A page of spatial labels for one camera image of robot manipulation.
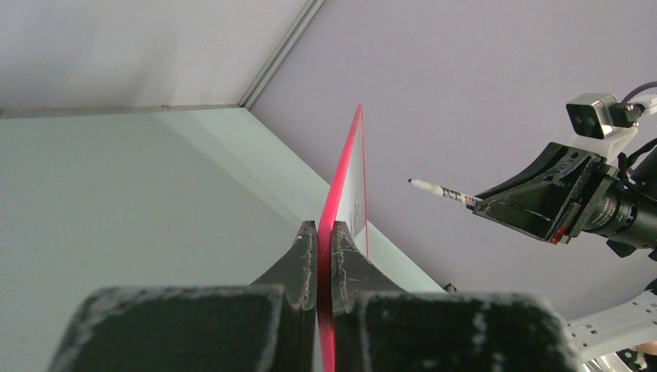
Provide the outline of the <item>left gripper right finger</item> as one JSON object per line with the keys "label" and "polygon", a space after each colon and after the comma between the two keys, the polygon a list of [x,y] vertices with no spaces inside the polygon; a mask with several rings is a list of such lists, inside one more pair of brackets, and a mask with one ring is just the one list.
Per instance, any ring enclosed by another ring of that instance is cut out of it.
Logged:
{"label": "left gripper right finger", "polygon": [[563,320],[525,294],[411,293],[332,232],[337,371],[577,371]]}

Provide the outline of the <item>white whiteboard marker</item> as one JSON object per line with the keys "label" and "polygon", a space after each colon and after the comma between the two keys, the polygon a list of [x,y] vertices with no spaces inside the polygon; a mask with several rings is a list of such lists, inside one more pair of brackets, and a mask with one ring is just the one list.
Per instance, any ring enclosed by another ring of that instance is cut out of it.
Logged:
{"label": "white whiteboard marker", "polygon": [[409,178],[408,183],[424,191],[428,191],[434,195],[438,195],[443,198],[447,198],[452,201],[461,202],[468,208],[473,208],[477,203],[481,202],[480,198],[474,197],[472,195],[463,194],[460,191],[455,191],[449,188],[445,188],[439,184],[434,184],[431,182]]}

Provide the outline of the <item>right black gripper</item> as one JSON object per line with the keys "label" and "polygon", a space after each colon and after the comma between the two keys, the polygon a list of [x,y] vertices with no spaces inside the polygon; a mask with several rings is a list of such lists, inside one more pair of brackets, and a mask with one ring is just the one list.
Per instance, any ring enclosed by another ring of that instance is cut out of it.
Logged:
{"label": "right black gripper", "polygon": [[[476,195],[474,215],[542,242],[558,243],[573,230],[605,165],[603,157],[551,142],[519,174]],[[619,257],[648,250],[656,257],[656,160],[645,159],[626,189],[620,181],[587,206],[586,233],[607,239]]]}

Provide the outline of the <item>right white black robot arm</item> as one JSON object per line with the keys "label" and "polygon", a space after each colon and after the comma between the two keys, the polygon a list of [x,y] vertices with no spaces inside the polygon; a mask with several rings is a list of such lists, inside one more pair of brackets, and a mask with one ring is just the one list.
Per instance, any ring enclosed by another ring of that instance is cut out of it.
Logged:
{"label": "right white black robot arm", "polygon": [[[599,154],[549,143],[522,172],[474,196],[474,215],[536,240],[567,244],[581,233],[605,238],[618,256],[656,258],[656,154],[628,175]],[[569,321],[566,335],[588,371],[621,362],[618,351],[656,340],[656,283],[621,305]],[[594,364],[600,359],[600,365]]]}

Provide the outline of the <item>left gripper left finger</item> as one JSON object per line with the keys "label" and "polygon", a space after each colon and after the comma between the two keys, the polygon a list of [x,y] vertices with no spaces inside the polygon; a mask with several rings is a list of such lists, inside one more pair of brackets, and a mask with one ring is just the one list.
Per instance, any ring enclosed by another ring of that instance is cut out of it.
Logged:
{"label": "left gripper left finger", "polygon": [[245,286],[127,286],[94,291],[74,312],[51,371],[311,371],[318,234]]}

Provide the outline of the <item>pink framed whiteboard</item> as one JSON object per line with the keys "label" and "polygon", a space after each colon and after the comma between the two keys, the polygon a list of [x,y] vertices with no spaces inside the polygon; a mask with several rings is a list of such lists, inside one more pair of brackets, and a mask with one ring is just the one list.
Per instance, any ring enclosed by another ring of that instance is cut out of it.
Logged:
{"label": "pink framed whiteboard", "polygon": [[324,371],[335,370],[335,331],[332,322],[331,248],[336,222],[369,252],[366,207],[366,153],[364,111],[358,105],[339,158],[317,228],[318,235],[318,328]]}

